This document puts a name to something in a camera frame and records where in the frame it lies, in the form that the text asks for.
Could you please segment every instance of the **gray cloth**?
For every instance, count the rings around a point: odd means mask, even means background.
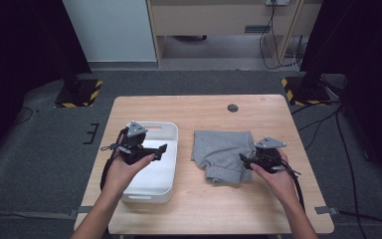
[[[239,183],[251,179],[239,153],[250,157],[254,148],[250,131],[196,130],[192,158],[214,183]]]

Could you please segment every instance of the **gray carpet floor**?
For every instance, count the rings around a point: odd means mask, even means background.
[[[63,82],[30,92],[17,122],[0,145],[0,211],[69,213],[83,199],[113,100],[118,96],[280,94],[281,79],[295,72],[113,71],[95,72],[103,81],[92,107],[59,109],[54,100]],[[339,104],[310,107],[293,115],[297,128],[332,114]],[[301,107],[289,106],[291,112]],[[339,122],[354,169],[359,212],[382,219],[382,165],[366,161],[350,121]],[[99,127],[92,144],[88,131]],[[301,130],[328,206],[354,212],[351,174],[336,119]],[[356,218],[334,215],[335,230],[321,238],[362,238]],[[361,219],[368,238],[382,238],[382,223]],[[0,218],[0,238],[68,238],[73,219]]]

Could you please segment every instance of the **hand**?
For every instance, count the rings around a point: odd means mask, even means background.
[[[116,150],[115,155],[116,157],[107,171],[103,191],[109,190],[111,192],[115,192],[120,198],[123,191],[132,181],[132,178],[153,160],[154,154],[149,154],[132,165],[126,164],[121,159],[118,149]]]
[[[277,150],[281,155],[281,158],[287,162],[287,155],[280,148],[277,148]],[[262,167],[254,163],[251,163],[251,168],[258,176],[265,180],[273,195],[281,203],[291,200],[297,201],[293,180],[287,171],[281,170],[276,173],[268,173]]]

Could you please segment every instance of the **white wall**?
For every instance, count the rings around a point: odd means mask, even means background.
[[[64,0],[89,62],[156,62],[145,0]]]

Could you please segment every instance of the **white plastic container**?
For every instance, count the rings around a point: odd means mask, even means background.
[[[172,122],[137,122],[148,129],[144,147],[158,148],[167,143],[167,148],[161,160],[152,161],[135,175],[120,199],[124,202],[165,203],[172,197],[178,127]]]

